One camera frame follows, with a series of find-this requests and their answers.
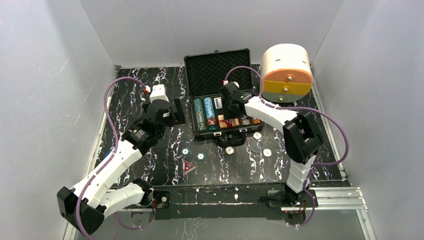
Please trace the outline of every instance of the poker chip case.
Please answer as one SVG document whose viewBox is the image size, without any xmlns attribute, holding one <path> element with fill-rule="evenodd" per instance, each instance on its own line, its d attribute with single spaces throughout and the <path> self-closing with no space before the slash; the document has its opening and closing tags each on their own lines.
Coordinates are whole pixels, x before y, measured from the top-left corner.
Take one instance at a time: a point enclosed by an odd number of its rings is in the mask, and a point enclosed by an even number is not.
<svg viewBox="0 0 424 240">
<path fill-rule="evenodd" d="M 215 103 L 215 98 L 222 97 L 219 88 L 223 86 L 223 80 L 228 71 L 237 66 L 251 66 L 249 49 L 190 55 L 184 58 L 184 63 L 188 82 L 191 121 L 196 138 L 215 138 L 239 132 L 256 132 L 262 129 L 265 123 L 254 124 L 253 122 L 256 121 L 253 121 L 251 117 L 248 117 L 249 124 L 247 125 L 242 125 L 242 122 L 246 124 L 247 121 L 239 118 L 238 120 L 227 120 L 229 126 L 221 128 L 219 117 L 222 119 L 221 115 L 224 115 L 224 109 L 217 109 Z M 248 69 L 241 68 L 233 71 L 228 77 L 228 81 L 237 82 L 242 91 L 251 91 L 253 88 L 252 74 Z M 212 99 L 213 112 L 205 108 L 204 99 L 206 98 Z M 207 116 L 210 116 L 211 113 L 214 113 L 216 127 L 208 126 Z M 239 125 L 231 126 L 231 123 L 234 124 L 235 122 L 238 122 Z"/>
</svg>

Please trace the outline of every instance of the case lid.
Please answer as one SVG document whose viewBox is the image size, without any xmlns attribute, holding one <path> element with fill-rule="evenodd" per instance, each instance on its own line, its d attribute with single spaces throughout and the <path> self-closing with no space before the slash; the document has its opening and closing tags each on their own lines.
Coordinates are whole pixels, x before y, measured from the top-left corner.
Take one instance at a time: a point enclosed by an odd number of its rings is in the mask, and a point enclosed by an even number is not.
<svg viewBox="0 0 424 240">
<path fill-rule="evenodd" d="M 237 66 L 251 66 L 249 49 L 213 52 L 184 57 L 185 72 L 188 80 L 188 92 L 191 97 L 220 93 L 223 80 L 228 71 Z M 252 75 L 249 69 L 237 69 L 229 77 L 240 90 L 252 88 Z"/>
</svg>

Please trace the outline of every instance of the black case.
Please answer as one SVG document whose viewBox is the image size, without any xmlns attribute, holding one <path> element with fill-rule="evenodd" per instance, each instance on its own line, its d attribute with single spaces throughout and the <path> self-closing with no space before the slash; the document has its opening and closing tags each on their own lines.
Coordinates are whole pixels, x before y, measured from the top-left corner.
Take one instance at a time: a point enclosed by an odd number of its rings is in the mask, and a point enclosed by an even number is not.
<svg viewBox="0 0 424 240">
<path fill-rule="evenodd" d="M 185 73 L 188 81 L 188 95 L 191 109 L 191 122 L 194 136 L 197 138 L 213 138 L 226 136 L 235 132 L 256 132 L 264 126 L 264 122 L 253 124 L 249 117 L 249 125 L 240 125 L 220 128 L 218 115 L 224 114 L 224 109 L 216 109 L 214 98 L 222 97 L 219 89 L 223 86 L 223 80 L 232 68 L 237 66 L 251 66 L 251 55 L 249 49 L 240 49 L 223 52 L 213 52 L 201 55 L 191 55 L 184 57 Z M 237 69 L 228 77 L 228 81 L 235 81 L 239 84 L 240 90 L 252 90 L 252 74 L 248 69 Z M 199 132 L 196 123 L 195 99 L 212 98 L 213 110 L 215 112 L 216 130 L 209 130 L 206 123 L 206 131 Z M 205 104 L 202 100 L 203 115 L 206 118 Z"/>
</svg>

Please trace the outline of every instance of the metal frame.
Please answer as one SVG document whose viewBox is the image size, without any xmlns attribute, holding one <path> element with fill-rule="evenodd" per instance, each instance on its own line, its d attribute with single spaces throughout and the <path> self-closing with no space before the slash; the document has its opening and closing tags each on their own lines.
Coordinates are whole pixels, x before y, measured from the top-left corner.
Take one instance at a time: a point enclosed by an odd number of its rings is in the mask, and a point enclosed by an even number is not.
<svg viewBox="0 0 424 240">
<path fill-rule="evenodd" d="M 312 89 L 312 94 L 314 95 L 318 110 L 325 113 L 324 106 L 322 105 L 321 98 L 315 83 L 312 85 L 311 89 Z M 113 92 L 114 90 L 112 88 L 107 100 L 108 107 L 111 104 Z M 332 131 L 330 129 L 329 122 L 325 117 L 321 116 L 321 118 L 324 123 L 324 128 L 327 133 L 328 139 L 330 141 L 331 147 L 333 149 L 334 156 L 337 159 L 340 159 L 340 153 L 337 148 L 336 142 L 334 140 Z M 87 170 L 85 171 L 85 175 L 88 175 L 96 166 L 96 160 L 99 155 L 99 148 L 100 148 L 105 126 L 106 126 L 106 114 L 104 113 L 101 119 L 99 131 L 97 133 L 97 136 L 93 145 L 93 149 L 91 152 L 91 160 L 88 163 L 88 167 L 87 167 Z M 338 168 L 342 176 L 342 181 L 345 181 L 347 178 L 346 178 L 345 168 L 343 164 L 339 163 Z M 376 239 L 373 228 L 371 226 L 370 219 L 368 217 L 368 207 L 365 203 L 364 197 L 359 187 L 311 187 L 311 189 L 315 190 L 317 201 L 319 202 L 319 206 L 315 208 L 316 210 L 318 211 L 356 210 L 356 213 L 358 215 L 358 220 L 360 222 L 365 239 L 366 240 Z M 282 207 L 281 211 L 295 211 L 298 209 L 299 209 L 298 207 Z M 126 209 L 122 209 L 120 212 L 151 212 L 151 209 L 126 208 Z M 74 240 L 76 234 L 77 234 L 77 230 L 70 223 L 67 223 L 66 229 L 63 235 L 63 240 Z"/>
</svg>

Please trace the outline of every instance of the marble pattern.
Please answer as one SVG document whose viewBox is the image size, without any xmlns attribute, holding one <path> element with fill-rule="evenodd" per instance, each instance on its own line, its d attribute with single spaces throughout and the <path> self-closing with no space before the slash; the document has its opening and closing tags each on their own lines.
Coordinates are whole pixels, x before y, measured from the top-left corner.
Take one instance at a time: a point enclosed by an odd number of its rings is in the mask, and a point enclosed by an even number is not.
<svg viewBox="0 0 424 240">
<path fill-rule="evenodd" d="M 187 79 L 184 67 L 159 67 L 159 68 L 131 68 L 120 69 L 118 77 L 130 76 L 140 79 L 148 86 L 164 84 L 168 98 L 179 98 L 185 104 L 187 123 L 167 129 L 165 136 L 159 143 L 152 147 L 142 159 L 134 163 L 117 180 L 119 186 L 124 186 L 134 179 L 142 178 L 152 185 L 221 185 L 285 182 L 289 175 L 290 159 L 284 147 L 283 134 L 270 125 L 265 125 L 261 131 L 264 149 L 271 149 L 270 157 L 263 156 L 262 152 L 254 153 L 250 145 L 255 143 L 252 134 L 247 135 L 246 143 L 234 147 L 234 154 L 227 155 L 225 150 L 218 147 L 213 139 L 197 141 L 194 139 L 193 127 L 188 102 Z M 258 86 L 258 78 L 253 76 L 254 86 Z M 148 101 L 149 96 L 142 88 L 132 81 L 121 81 L 116 84 L 112 96 L 109 112 L 117 132 L 122 135 L 130 124 L 142 116 L 142 105 Z M 317 108 L 312 92 L 295 105 Z M 328 136 L 325 134 L 323 121 L 315 116 L 319 128 L 324 135 L 324 146 L 320 149 L 317 162 L 334 162 Z M 102 141 L 100 143 L 98 164 L 105 153 L 113 146 L 114 137 L 109 124 L 106 123 Z M 181 154 L 182 148 L 188 147 L 191 154 Z M 198 161 L 197 153 L 204 153 L 205 160 Z M 197 168 L 183 176 L 183 161 L 195 164 Z M 341 180 L 337 166 L 318 167 L 313 169 L 312 181 Z"/>
</svg>

